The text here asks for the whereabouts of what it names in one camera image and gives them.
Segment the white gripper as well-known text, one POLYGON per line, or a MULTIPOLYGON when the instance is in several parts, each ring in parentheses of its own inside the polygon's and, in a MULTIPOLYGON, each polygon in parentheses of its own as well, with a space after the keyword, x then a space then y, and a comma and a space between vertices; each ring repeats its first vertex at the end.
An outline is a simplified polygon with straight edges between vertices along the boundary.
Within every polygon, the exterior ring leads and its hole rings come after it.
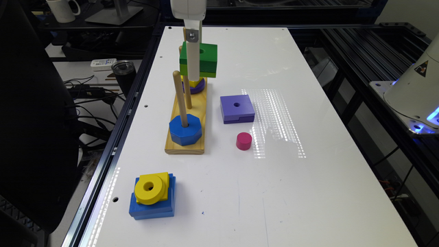
POLYGON ((188 79, 200 77, 201 24, 206 15, 206 0, 171 0, 171 11, 175 18, 185 22, 188 79))

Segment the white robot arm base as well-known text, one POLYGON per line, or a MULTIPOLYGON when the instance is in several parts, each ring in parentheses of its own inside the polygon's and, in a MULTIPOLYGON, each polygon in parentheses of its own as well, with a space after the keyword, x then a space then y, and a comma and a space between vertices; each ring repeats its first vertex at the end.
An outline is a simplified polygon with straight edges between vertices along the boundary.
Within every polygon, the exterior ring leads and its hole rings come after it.
POLYGON ((438 134, 438 38, 399 79, 369 86, 409 132, 438 134))

